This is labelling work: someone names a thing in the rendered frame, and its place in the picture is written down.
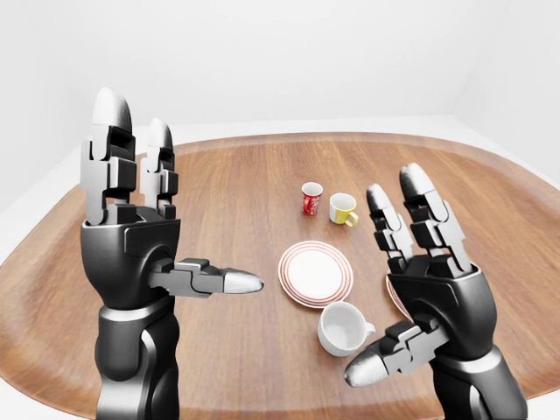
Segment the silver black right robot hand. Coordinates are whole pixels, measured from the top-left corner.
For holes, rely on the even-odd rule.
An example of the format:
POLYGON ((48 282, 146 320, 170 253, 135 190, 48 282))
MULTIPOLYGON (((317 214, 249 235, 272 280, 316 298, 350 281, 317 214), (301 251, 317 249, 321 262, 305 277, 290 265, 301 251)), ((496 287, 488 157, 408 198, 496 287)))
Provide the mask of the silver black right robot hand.
POLYGON ((388 255, 388 280, 408 314, 346 367, 346 382, 363 387, 430 363, 434 379, 477 389, 501 362, 493 336, 497 311, 482 270, 465 251, 465 235, 429 176, 416 163, 399 174, 411 222, 380 185, 367 189, 374 238, 388 255))

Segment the yellow and white mug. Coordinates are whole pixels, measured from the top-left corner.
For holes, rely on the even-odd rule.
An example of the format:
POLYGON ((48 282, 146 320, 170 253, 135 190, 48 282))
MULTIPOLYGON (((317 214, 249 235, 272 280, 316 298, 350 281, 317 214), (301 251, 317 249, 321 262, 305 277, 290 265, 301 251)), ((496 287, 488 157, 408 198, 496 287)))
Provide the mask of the yellow and white mug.
POLYGON ((329 218, 337 225, 347 225, 350 228, 358 224, 359 216, 354 212, 356 199, 344 192, 337 192, 329 200, 329 218))

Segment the white plate with red rings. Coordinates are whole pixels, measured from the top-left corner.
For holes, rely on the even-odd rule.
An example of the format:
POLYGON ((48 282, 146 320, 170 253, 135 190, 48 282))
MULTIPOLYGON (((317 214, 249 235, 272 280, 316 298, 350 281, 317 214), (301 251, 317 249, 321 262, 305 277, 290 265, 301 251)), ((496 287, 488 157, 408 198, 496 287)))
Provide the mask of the white plate with red rings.
POLYGON ((344 300, 354 285, 350 262, 341 251, 322 241, 290 246, 280 257, 277 273, 290 298, 316 309, 344 300))
POLYGON ((389 276, 386 276, 386 288, 395 307, 399 310, 399 312, 408 320, 412 321, 413 318, 410 316, 409 312, 406 310, 405 306, 403 305, 401 299, 398 297, 393 284, 390 282, 389 276))

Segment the red patterned mug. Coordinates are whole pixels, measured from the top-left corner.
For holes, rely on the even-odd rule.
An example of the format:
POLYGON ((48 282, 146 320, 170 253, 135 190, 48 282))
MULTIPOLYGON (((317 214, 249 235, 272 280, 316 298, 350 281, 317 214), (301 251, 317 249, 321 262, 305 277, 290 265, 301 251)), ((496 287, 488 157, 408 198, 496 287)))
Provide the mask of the red patterned mug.
POLYGON ((305 215, 314 216, 318 212, 323 186, 317 182, 306 182, 301 187, 302 211, 305 215))

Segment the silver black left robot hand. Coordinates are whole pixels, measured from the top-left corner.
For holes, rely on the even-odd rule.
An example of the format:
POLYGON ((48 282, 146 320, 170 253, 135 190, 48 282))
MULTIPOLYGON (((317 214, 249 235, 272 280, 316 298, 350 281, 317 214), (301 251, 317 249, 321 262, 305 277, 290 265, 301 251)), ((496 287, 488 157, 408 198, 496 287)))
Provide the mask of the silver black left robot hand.
POLYGON ((147 155, 137 160, 129 105, 109 87, 94 103, 80 186, 87 194, 83 266, 106 307, 135 310, 167 295, 206 298, 263 288, 263 280, 247 271, 219 269, 207 259, 175 259, 180 220, 172 198, 179 175, 171 131, 154 119, 147 155))

